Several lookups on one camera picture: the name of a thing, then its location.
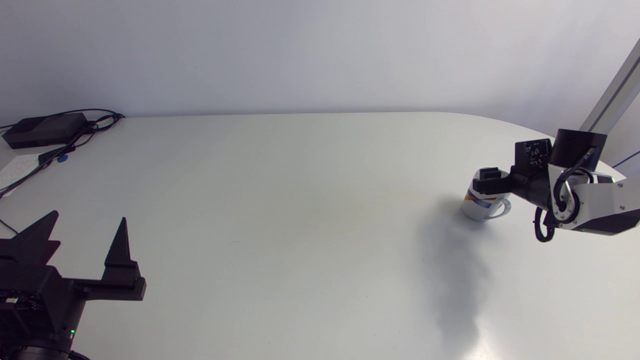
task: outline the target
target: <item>white mug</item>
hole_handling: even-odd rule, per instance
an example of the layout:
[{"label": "white mug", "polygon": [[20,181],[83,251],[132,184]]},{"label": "white mug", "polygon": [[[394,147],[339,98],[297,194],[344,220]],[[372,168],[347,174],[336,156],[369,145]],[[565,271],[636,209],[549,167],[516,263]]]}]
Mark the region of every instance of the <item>white mug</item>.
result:
[{"label": "white mug", "polygon": [[[480,170],[476,172],[474,179],[479,179]],[[474,190],[473,181],[467,190],[465,200],[462,202],[462,212],[471,220],[484,222],[494,218],[503,217],[511,211],[511,203],[507,200],[510,193],[498,193],[483,195]]]}]

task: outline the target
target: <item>paper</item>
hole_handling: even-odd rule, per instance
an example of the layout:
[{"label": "paper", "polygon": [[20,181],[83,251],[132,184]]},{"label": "paper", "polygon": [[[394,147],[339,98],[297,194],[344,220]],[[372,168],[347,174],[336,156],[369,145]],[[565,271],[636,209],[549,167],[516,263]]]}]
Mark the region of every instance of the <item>paper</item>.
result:
[{"label": "paper", "polygon": [[[18,155],[4,169],[0,170],[0,191],[7,186],[15,183],[23,177],[29,175],[31,171],[40,165],[38,156],[40,154]],[[4,194],[3,197],[11,195],[10,192]]]}]

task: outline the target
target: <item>blue cable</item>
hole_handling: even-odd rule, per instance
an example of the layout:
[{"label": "blue cable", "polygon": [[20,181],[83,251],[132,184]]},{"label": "blue cable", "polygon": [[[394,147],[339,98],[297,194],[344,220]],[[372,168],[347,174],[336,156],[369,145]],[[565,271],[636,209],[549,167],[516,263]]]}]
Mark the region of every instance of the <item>blue cable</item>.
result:
[{"label": "blue cable", "polygon": [[618,165],[621,165],[621,164],[622,164],[622,163],[624,163],[625,161],[629,160],[630,158],[633,158],[634,156],[636,156],[636,155],[638,155],[638,154],[640,154],[640,151],[638,151],[638,152],[636,152],[635,154],[633,154],[633,155],[631,155],[631,156],[627,157],[626,159],[622,160],[621,162],[619,162],[619,163],[617,163],[617,164],[613,165],[613,166],[612,166],[612,168],[615,168],[615,167],[617,167]]}]

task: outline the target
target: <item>white wall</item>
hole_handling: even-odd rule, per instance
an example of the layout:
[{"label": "white wall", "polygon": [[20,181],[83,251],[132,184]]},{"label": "white wall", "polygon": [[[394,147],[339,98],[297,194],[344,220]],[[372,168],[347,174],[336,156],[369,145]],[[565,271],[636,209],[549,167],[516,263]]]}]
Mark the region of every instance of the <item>white wall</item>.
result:
[{"label": "white wall", "polygon": [[[554,135],[591,111],[640,37],[639,11],[636,0],[3,0],[0,122],[85,106],[442,110]],[[640,149],[625,133],[609,147]]]}]

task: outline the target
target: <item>mug handle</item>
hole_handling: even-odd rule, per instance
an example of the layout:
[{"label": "mug handle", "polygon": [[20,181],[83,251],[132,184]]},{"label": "mug handle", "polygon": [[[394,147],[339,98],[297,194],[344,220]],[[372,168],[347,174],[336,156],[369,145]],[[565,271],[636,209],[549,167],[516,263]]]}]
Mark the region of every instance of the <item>mug handle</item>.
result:
[{"label": "mug handle", "polygon": [[500,213],[500,215],[495,215],[492,217],[486,217],[485,219],[487,220],[491,220],[493,218],[499,218],[499,217],[503,217],[504,215],[507,215],[509,213],[509,211],[511,211],[511,202],[508,201],[507,199],[498,199],[499,202],[501,202],[504,205],[504,209],[502,210],[502,213]]}]

